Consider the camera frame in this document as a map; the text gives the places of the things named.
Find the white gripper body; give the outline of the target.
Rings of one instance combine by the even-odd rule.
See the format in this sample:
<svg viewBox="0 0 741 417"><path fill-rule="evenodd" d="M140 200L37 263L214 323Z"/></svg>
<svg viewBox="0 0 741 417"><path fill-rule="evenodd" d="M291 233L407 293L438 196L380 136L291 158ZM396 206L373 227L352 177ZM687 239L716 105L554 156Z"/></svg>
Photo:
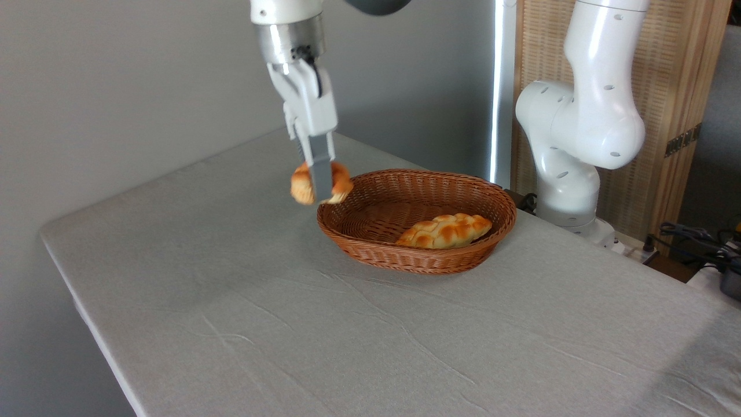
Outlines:
<svg viewBox="0 0 741 417"><path fill-rule="evenodd" d="M268 74L283 99L289 139L334 133L338 116L330 76L317 60L267 64Z"/></svg>

